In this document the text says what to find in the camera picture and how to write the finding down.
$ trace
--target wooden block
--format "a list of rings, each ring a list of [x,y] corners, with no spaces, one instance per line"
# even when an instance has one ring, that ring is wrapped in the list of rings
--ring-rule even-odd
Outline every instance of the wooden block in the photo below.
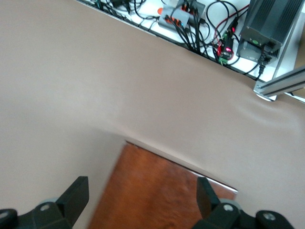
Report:
[[[187,229],[202,216],[197,178],[181,165],[127,144],[113,170],[89,229]],[[236,191],[211,182],[220,198]]]

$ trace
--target brown wooden board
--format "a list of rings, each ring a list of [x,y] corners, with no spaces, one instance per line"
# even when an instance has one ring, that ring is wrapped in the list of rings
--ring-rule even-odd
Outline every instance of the brown wooden board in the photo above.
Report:
[[[202,175],[128,143],[88,228],[192,228],[202,219],[196,202],[199,176]],[[215,182],[211,185],[219,198],[235,198],[232,188]]]

